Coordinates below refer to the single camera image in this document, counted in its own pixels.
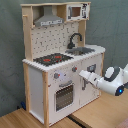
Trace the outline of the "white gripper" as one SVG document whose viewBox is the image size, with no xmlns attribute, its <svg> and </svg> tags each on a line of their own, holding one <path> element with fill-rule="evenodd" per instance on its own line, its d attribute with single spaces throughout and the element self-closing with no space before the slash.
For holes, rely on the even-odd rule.
<svg viewBox="0 0 128 128">
<path fill-rule="evenodd" d="M 82 70 L 79 73 L 79 75 L 81 77 L 83 77 L 84 79 L 86 79 L 88 82 L 90 82 L 95 87 L 98 87 L 98 80 L 101 78 L 100 75 L 97 75 L 94 72 L 88 72 L 88 71 L 84 71 L 84 70 Z"/>
</svg>

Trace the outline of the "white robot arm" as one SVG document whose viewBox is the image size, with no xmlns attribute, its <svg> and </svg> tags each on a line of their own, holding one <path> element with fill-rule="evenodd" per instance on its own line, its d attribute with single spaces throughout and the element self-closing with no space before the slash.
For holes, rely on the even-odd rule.
<svg viewBox="0 0 128 128">
<path fill-rule="evenodd" d="M 124 69 L 118 66 L 109 67 L 104 77 L 84 70 L 79 75 L 90 82 L 95 88 L 108 94 L 119 96 L 123 93 L 125 85 L 128 84 L 128 64 Z"/>
</svg>

